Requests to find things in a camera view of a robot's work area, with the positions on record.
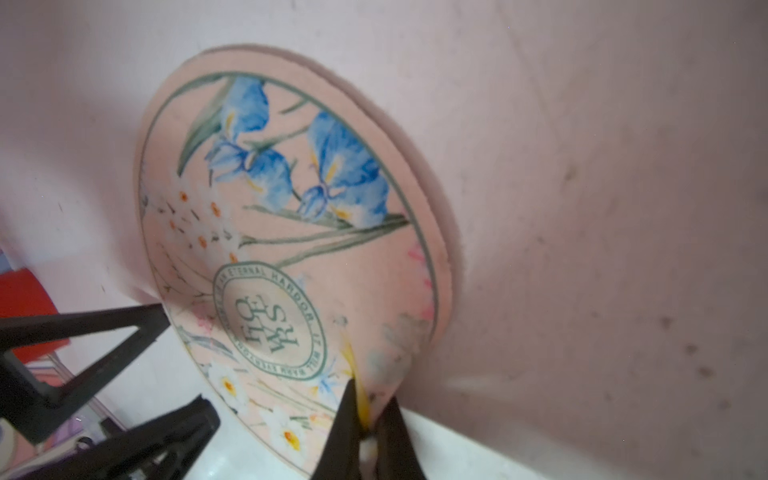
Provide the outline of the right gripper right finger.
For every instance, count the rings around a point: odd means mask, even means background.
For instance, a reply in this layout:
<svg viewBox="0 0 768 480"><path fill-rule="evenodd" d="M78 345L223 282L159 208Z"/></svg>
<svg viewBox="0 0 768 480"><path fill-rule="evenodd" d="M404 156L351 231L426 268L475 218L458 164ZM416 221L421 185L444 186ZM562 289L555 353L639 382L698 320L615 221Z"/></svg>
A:
<svg viewBox="0 0 768 480"><path fill-rule="evenodd" d="M395 397L378 418L374 433L378 445L375 464L378 480L426 480Z"/></svg>

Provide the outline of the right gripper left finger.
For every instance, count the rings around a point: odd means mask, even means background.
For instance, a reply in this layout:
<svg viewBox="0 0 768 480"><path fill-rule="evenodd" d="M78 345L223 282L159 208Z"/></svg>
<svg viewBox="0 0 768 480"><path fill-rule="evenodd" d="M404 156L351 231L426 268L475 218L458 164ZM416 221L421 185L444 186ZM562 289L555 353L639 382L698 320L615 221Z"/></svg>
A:
<svg viewBox="0 0 768 480"><path fill-rule="evenodd" d="M311 480L360 480L362 425L355 379L350 379Z"/></svg>

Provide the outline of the cream blue doodle coaster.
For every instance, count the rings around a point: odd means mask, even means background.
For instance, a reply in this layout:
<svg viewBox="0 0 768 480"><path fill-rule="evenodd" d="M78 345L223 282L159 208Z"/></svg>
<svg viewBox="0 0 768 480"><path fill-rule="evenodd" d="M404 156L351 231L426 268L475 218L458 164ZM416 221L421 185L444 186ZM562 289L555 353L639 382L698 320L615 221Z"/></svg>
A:
<svg viewBox="0 0 768 480"><path fill-rule="evenodd" d="M451 320L416 163L370 99L286 50L197 54L145 111L138 224L162 306L227 408L303 476L346 384L375 422Z"/></svg>

